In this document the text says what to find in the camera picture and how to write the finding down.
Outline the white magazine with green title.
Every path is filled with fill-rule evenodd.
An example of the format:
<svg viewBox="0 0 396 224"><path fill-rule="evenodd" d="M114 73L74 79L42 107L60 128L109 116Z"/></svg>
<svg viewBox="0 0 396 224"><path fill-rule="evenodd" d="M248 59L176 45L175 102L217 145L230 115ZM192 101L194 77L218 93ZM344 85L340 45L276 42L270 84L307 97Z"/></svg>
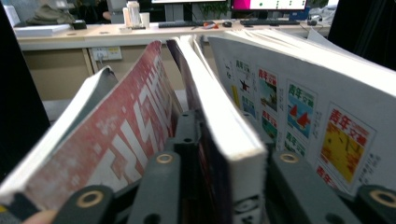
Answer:
<svg viewBox="0 0 396 224"><path fill-rule="evenodd" d="M219 79L330 186L396 190L396 71L277 30L209 37Z"/></svg>

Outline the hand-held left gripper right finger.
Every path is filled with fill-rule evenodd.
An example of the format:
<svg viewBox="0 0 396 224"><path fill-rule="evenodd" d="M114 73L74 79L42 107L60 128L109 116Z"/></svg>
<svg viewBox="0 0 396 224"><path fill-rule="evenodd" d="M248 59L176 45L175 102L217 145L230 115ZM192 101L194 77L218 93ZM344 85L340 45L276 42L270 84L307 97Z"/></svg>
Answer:
<svg viewBox="0 0 396 224"><path fill-rule="evenodd" d="M268 151L267 155L267 164L270 164L270 158L276 148L276 143L271 138L271 136L262 128L260 123L253 118L250 114L247 114L247 120L254 128L257 135L260 137L262 143L265 145L265 148ZM266 166L266 177L264 181L264 193L267 194L270 190L270 175L269 175L269 166Z"/></svg>

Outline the beige office desk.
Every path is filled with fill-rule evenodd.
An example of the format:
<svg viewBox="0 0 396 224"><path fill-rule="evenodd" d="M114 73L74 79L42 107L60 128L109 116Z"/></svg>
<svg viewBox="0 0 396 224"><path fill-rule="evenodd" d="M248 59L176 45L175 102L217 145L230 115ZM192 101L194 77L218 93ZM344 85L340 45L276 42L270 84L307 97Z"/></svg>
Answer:
<svg viewBox="0 0 396 224"><path fill-rule="evenodd" d="M18 37L25 61L40 97L47 100L70 99L84 80L101 67L112 67L123 77L146 45L180 35L219 35L227 29L202 27L159 28L152 23L146 30L123 32L118 24L90 25L85 30L68 30L53 36ZM98 62L92 48L120 47L122 59Z"/></svg>

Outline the stack of white papers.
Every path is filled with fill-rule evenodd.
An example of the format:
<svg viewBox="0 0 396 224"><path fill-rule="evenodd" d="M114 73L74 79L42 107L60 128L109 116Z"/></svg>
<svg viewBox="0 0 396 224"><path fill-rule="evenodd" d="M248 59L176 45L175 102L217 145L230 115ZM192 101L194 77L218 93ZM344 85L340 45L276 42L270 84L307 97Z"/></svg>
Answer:
<svg viewBox="0 0 396 224"><path fill-rule="evenodd" d="M38 25L38 26L25 26L15 27L14 33L17 37L31 37L31 36L53 36L59 32L68 31L69 24L59 25Z"/></svg>

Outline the dark purple magazine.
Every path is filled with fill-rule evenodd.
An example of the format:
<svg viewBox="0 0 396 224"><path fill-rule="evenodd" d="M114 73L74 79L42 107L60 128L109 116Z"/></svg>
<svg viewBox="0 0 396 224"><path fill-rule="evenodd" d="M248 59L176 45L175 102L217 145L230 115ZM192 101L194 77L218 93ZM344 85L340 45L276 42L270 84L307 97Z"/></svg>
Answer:
<svg viewBox="0 0 396 224"><path fill-rule="evenodd" d="M267 149L194 44L191 36L166 41L201 123L199 159L214 224L262 224Z"/></svg>

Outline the computer monitor with pink screen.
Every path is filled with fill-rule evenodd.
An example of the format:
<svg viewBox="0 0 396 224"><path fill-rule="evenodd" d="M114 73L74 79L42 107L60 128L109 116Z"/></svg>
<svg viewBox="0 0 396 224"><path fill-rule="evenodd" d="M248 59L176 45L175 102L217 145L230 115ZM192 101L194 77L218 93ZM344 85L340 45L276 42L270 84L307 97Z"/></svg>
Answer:
<svg viewBox="0 0 396 224"><path fill-rule="evenodd" d="M306 0L233 0L234 10L304 10Z"/></svg>

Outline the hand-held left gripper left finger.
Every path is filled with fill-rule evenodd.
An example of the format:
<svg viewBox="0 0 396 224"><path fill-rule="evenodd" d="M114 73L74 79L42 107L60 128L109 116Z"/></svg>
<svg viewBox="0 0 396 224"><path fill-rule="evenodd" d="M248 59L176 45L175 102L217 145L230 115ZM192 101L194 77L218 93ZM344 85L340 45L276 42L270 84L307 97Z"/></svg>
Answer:
<svg viewBox="0 0 396 224"><path fill-rule="evenodd" d="M181 196L188 200L196 200L199 195L199 131L196 112L189 110L178 117L175 135L170 138L171 150L181 159Z"/></svg>

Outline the white power strip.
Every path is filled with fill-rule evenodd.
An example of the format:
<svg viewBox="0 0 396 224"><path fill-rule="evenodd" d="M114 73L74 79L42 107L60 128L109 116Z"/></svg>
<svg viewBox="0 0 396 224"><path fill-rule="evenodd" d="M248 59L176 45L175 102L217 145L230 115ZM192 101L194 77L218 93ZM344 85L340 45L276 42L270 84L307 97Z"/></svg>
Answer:
<svg viewBox="0 0 396 224"><path fill-rule="evenodd" d="M92 54L93 58L98 62L122 59L120 47L92 48Z"/></svg>

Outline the black curtain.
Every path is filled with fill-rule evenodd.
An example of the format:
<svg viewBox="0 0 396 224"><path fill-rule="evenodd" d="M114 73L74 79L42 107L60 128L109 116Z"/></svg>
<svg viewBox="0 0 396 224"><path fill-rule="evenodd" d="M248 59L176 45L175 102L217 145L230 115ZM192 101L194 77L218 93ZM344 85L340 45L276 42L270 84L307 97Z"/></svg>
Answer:
<svg viewBox="0 0 396 224"><path fill-rule="evenodd" d="M49 126L20 44L0 2L0 183Z"/></svg>
<svg viewBox="0 0 396 224"><path fill-rule="evenodd" d="M339 0L328 39L396 71L396 0Z"/></svg>

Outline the olive cloth bundle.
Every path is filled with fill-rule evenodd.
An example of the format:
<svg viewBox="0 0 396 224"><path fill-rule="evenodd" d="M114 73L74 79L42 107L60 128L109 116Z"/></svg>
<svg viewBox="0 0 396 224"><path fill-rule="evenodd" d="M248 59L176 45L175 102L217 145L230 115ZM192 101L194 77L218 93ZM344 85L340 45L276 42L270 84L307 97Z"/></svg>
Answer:
<svg viewBox="0 0 396 224"><path fill-rule="evenodd" d="M26 20L26 23L29 25L58 25L71 24L74 21L74 17L69 12L46 4L39 7L34 16Z"/></svg>

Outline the red magazine with white title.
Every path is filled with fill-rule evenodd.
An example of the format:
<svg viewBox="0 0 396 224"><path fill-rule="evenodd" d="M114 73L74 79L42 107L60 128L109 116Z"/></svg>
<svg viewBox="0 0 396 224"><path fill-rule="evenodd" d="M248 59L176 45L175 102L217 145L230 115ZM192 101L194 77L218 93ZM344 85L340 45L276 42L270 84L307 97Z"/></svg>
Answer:
<svg viewBox="0 0 396 224"><path fill-rule="evenodd" d="M17 217L58 209L91 185L119 190L139 180L149 158L164 149L182 111L162 60L149 43L130 71L71 132L29 179L2 203Z"/></svg>

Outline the black keyboard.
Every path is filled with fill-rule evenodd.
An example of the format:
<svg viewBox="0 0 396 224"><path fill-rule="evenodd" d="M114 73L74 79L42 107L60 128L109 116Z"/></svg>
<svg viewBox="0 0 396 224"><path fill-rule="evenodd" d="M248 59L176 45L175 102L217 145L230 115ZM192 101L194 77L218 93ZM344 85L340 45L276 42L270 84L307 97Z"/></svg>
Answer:
<svg viewBox="0 0 396 224"><path fill-rule="evenodd" d="M298 21L284 21L284 20L244 20L240 21L242 25L299 25Z"/></svg>
<svg viewBox="0 0 396 224"><path fill-rule="evenodd" d="M197 21L162 21L158 23L159 28L195 27L201 25Z"/></svg>

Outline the computer monitor on stand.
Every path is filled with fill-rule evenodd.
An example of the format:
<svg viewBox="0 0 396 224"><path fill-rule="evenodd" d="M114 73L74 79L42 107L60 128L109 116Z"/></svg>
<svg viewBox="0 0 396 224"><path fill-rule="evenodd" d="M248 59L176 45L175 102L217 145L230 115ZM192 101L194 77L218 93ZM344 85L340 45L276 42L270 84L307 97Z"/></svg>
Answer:
<svg viewBox="0 0 396 224"><path fill-rule="evenodd" d="M154 7L163 7L166 21L206 20L199 4L207 2L225 2L229 0L149 0Z"/></svg>

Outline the green plant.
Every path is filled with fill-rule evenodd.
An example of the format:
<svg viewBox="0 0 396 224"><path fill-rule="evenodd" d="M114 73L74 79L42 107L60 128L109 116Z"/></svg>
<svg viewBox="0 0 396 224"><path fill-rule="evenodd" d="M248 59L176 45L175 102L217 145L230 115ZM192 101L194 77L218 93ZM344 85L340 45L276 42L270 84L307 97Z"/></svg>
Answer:
<svg viewBox="0 0 396 224"><path fill-rule="evenodd" d="M214 18L219 19L221 16L226 16L229 11L229 3L225 2L207 2L198 5L202 15L205 19Z"/></svg>

